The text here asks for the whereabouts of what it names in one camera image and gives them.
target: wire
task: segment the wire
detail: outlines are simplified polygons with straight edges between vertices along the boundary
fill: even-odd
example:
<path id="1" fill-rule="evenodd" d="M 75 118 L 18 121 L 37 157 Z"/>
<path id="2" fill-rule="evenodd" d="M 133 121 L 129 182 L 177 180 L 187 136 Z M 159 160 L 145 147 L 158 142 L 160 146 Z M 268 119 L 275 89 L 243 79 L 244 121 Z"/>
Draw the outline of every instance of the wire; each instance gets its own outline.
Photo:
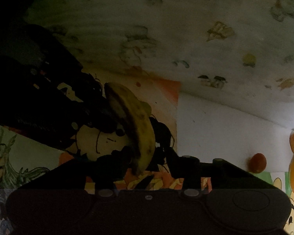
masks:
<path id="1" fill-rule="evenodd" d="M 77 148 L 76 154 L 80 156 L 81 155 L 81 150 L 78 148 L 78 145 L 77 145 L 77 132 L 75 134 L 75 145 L 76 145 L 76 148 Z"/>
<path id="2" fill-rule="evenodd" d="M 165 170 L 167 171 L 167 173 L 170 173 L 168 170 L 167 170 L 167 168 L 165 167 L 165 166 L 163 166 L 163 165 L 161 165 L 163 168 L 165 168 Z"/>
<path id="3" fill-rule="evenodd" d="M 173 146 L 172 147 L 174 147 L 175 139 L 174 139 L 174 137 L 172 135 L 171 135 L 171 137 L 173 139 Z"/>
<path id="4" fill-rule="evenodd" d="M 97 147 L 98 147 L 98 140 L 99 140 L 99 135 L 100 135 L 100 133 L 101 133 L 101 131 L 99 131 L 98 136 L 97 136 L 97 140 L 96 140 L 96 153 L 97 153 L 97 154 L 100 154 L 100 153 L 98 152 L 98 149 L 97 149 Z"/>

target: orange painted patch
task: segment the orange painted patch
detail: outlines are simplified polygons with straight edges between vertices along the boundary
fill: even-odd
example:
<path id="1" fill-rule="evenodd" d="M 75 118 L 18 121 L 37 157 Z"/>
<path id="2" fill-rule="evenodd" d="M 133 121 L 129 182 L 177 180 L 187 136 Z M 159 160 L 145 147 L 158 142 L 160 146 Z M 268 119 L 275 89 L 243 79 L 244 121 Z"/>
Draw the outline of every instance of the orange painted patch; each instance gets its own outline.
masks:
<path id="1" fill-rule="evenodd" d="M 67 152 L 64 152 L 62 154 L 60 154 L 59 156 L 59 166 L 74 159 L 74 157 L 72 155 L 70 155 L 69 153 Z"/>
<path id="2" fill-rule="evenodd" d="M 156 82 L 168 100 L 177 105 L 181 83 L 165 79 L 154 79 L 154 82 Z"/>
<path id="3" fill-rule="evenodd" d="M 136 51 L 137 51 L 138 53 L 140 53 L 140 54 L 142 54 L 142 53 L 143 53 L 143 52 L 140 50 L 140 48 L 139 48 L 139 47 L 135 46 L 134 48 L 136 49 Z"/>

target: banana peel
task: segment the banana peel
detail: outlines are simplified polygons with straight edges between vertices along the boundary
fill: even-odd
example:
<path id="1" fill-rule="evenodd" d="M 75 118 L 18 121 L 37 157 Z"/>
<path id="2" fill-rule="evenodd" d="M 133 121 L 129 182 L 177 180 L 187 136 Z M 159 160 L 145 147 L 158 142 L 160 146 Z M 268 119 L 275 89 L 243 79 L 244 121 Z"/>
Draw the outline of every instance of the banana peel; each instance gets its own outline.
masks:
<path id="1" fill-rule="evenodd" d="M 140 175 L 151 162 L 156 144 L 154 130 L 147 114 L 151 111 L 146 103 L 139 101 L 131 90 L 121 84 L 105 83 L 104 90 L 117 119 L 132 140 L 132 173 Z"/>

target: cartoon character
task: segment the cartoon character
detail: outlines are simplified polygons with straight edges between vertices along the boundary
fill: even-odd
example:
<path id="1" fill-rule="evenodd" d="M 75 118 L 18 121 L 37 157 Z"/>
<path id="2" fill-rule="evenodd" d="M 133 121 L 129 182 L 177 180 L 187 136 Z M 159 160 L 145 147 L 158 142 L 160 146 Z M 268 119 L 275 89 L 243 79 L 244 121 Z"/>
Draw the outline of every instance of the cartoon character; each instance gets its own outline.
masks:
<path id="1" fill-rule="evenodd" d="M 201 178 L 201 191 L 204 194 L 210 193 L 212 190 L 211 178 Z"/>
<path id="2" fill-rule="evenodd" d="M 10 234 L 11 224 L 5 213 L 5 202 L 8 195 L 16 188 L 39 177 L 49 171 L 47 168 L 38 167 L 23 172 L 23 168 L 16 172 L 9 161 L 11 146 L 15 143 L 16 135 L 9 139 L 7 144 L 2 143 L 4 130 L 0 133 L 0 235 Z"/>
<path id="3" fill-rule="evenodd" d="M 282 189 L 281 179 L 276 178 L 273 182 L 273 185 L 281 190 Z M 293 192 L 291 192 L 290 201 L 292 204 L 292 209 L 291 209 L 290 217 L 288 218 L 284 226 L 284 230 L 289 235 L 294 235 L 294 193 Z"/>
<path id="4" fill-rule="evenodd" d="M 16 172 L 9 161 L 11 146 L 15 143 L 16 135 L 6 145 L 2 143 L 3 134 L 2 129 L 0 133 L 0 189 L 18 188 L 49 171 L 47 168 L 38 167 L 30 171 L 28 169 L 23 171 L 21 168 L 19 172 Z"/>

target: yellow painted shape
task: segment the yellow painted shape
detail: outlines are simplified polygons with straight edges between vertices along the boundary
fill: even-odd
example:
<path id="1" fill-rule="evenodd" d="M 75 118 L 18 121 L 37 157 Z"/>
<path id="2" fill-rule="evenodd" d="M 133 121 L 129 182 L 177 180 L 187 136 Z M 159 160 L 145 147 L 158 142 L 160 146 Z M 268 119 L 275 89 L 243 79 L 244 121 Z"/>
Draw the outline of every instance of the yellow painted shape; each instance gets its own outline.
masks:
<path id="1" fill-rule="evenodd" d="M 242 57 L 243 63 L 247 66 L 255 66 L 256 64 L 256 57 L 252 54 L 246 54 Z"/>
<path id="2" fill-rule="evenodd" d="M 85 183 L 85 191 L 89 194 L 95 194 L 95 183 Z"/>
<path id="3" fill-rule="evenodd" d="M 287 79 L 287 80 L 283 81 L 280 85 L 278 85 L 278 87 L 280 87 L 281 90 L 283 90 L 285 88 L 290 88 L 292 86 L 294 86 L 294 78 Z"/>
<path id="4" fill-rule="evenodd" d="M 210 28 L 208 31 L 209 37 L 207 41 L 211 41 L 214 39 L 226 39 L 232 35 L 234 35 L 234 30 L 231 27 L 228 27 L 225 23 L 220 21 L 215 22 L 214 26 Z"/>

